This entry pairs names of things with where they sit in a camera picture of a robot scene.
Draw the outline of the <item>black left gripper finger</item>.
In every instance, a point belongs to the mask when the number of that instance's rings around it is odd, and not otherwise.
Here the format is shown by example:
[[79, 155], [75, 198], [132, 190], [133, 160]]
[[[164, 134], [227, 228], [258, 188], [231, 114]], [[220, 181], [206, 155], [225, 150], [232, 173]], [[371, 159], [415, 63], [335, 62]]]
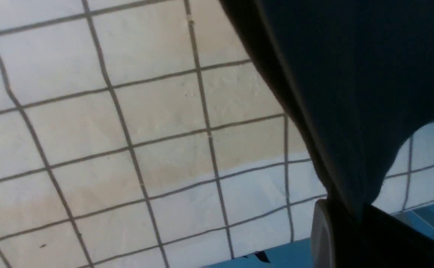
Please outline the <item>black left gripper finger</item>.
[[338, 202], [318, 200], [310, 248], [316, 268], [434, 268], [434, 240], [371, 205], [357, 221]]

